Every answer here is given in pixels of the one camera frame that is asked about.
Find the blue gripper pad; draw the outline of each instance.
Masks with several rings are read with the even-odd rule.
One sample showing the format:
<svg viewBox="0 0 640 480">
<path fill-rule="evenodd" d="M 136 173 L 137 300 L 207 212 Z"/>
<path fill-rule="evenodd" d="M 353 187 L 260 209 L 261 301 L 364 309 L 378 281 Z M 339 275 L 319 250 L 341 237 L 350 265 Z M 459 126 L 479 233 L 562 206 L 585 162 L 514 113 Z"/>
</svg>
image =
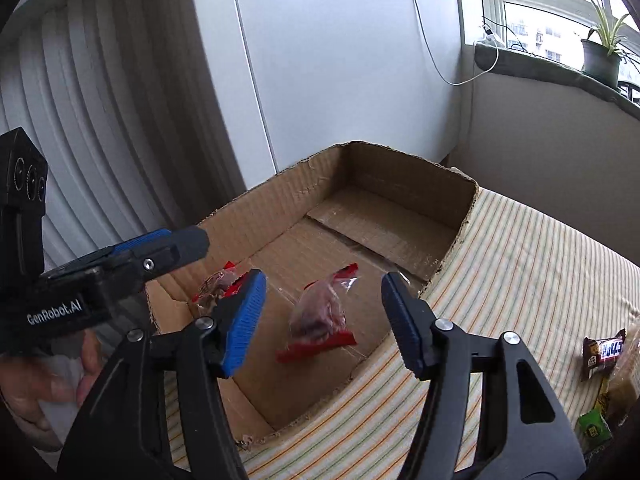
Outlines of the blue gripper pad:
<svg viewBox="0 0 640 480">
<path fill-rule="evenodd" d="M 156 240 L 156 238 L 161 238 L 170 234 L 171 231 L 169 231 L 169 229 L 158 229 L 157 231 L 147 233 L 146 235 L 139 236 L 138 238 L 132 238 L 131 240 L 127 240 L 126 242 L 116 245 L 113 248 L 113 251 L 111 251 L 111 254 L 118 254 L 122 251 L 127 251 L 138 245 L 142 245 L 146 242 L 150 242 L 151 240 Z"/>
<path fill-rule="evenodd" d="M 398 343 L 404 366 L 420 378 L 425 371 L 422 338 L 390 274 L 383 276 L 381 292 L 382 305 Z"/>
<path fill-rule="evenodd" d="M 246 350 L 254 336 L 262 306 L 267 293 L 267 279 L 260 272 L 249 283 L 244 300 L 226 333 L 225 356 L 222 359 L 222 370 L 226 377 L 231 377 L 244 362 Z"/>
</svg>

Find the potted plant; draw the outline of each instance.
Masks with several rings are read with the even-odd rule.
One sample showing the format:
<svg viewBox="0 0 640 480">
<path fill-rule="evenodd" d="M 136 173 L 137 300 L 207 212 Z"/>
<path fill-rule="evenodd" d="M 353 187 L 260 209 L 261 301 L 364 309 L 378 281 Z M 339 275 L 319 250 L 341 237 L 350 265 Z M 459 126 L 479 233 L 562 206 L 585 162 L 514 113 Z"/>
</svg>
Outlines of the potted plant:
<svg viewBox="0 0 640 480">
<path fill-rule="evenodd" d="M 615 23 L 610 22 L 604 8 L 596 0 L 589 1 L 596 9 L 600 23 L 589 29 L 586 40 L 581 40 L 584 49 L 582 72 L 611 88 L 617 89 L 620 59 L 625 55 L 618 46 L 620 41 L 625 38 L 620 36 L 618 31 L 628 14 L 619 18 Z M 601 44 L 589 40 L 594 32 L 598 33 Z"/>
</svg>

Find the snack package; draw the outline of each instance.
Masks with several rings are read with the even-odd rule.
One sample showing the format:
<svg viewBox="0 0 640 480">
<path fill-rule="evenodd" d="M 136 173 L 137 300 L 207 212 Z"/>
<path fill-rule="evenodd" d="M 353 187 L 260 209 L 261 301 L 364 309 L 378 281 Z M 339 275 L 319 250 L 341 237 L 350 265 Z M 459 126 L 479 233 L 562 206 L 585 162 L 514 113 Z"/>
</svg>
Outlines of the snack package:
<svg viewBox="0 0 640 480">
<path fill-rule="evenodd" d="M 589 441 L 589 450 L 598 447 L 612 437 L 609 425 L 596 409 L 581 415 L 578 418 L 578 425 Z"/>
<path fill-rule="evenodd" d="M 587 381 L 597 372 L 613 368 L 622 352 L 625 342 L 623 328 L 613 337 L 606 339 L 584 338 L 582 343 L 582 373 L 581 381 Z"/>
<path fill-rule="evenodd" d="M 598 390 L 598 396 L 593 403 L 593 409 L 597 410 L 600 415 L 606 417 L 609 411 L 609 378 L 603 377 Z"/>
<path fill-rule="evenodd" d="M 629 327 L 623 352 L 609 377 L 612 411 L 627 413 L 640 396 L 640 325 Z"/>
<path fill-rule="evenodd" d="M 351 264 L 305 287 L 289 321 L 291 341 L 276 354 L 279 363 L 356 344 L 353 333 L 347 330 L 342 301 L 357 280 L 357 273 L 358 264 Z"/>
<path fill-rule="evenodd" d="M 236 264 L 227 262 L 222 270 L 212 274 L 202 283 L 198 293 L 191 299 L 191 303 L 196 308 L 193 314 L 208 316 L 226 290 L 237 280 Z"/>
</svg>

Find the wrapped candy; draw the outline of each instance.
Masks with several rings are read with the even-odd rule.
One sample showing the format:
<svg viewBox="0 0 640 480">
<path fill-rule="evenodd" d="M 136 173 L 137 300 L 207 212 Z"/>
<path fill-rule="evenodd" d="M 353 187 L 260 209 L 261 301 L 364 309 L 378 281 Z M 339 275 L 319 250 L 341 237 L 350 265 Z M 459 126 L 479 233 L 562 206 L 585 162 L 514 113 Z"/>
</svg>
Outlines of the wrapped candy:
<svg viewBox="0 0 640 480">
<path fill-rule="evenodd" d="M 347 330 L 342 302 L 356 282 L 358 264 L 309 283 L 296 303 L 289 321 L 291 341 L 276 359 L 288 363 L 341 346 L 355 345 Z"/>
<path fill-rule="evenodd" d="M 209 276 L 191 299 L 199 316 L 208 316 L 226 290 L 238 280 L 236 264 L 227 262 L 222 270 Z"/>
</svg>

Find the chocolate bar package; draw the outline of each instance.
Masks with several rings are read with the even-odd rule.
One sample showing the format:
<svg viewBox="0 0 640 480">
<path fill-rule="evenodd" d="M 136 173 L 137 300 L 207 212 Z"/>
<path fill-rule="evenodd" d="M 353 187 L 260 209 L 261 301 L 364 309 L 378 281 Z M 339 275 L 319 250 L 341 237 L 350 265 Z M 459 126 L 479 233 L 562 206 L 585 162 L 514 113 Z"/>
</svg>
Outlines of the chocolate bar package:
<svg viewBox="0 0 640 480">
<path fill-rule="evenodd" d="M 588 381 L 597 372 L 613 368 L 622 352 L 626 331 L 623 328 L 613 337 L 606 339 L 584 338 L 582 343 L 581 381 Z"/>
</svg>

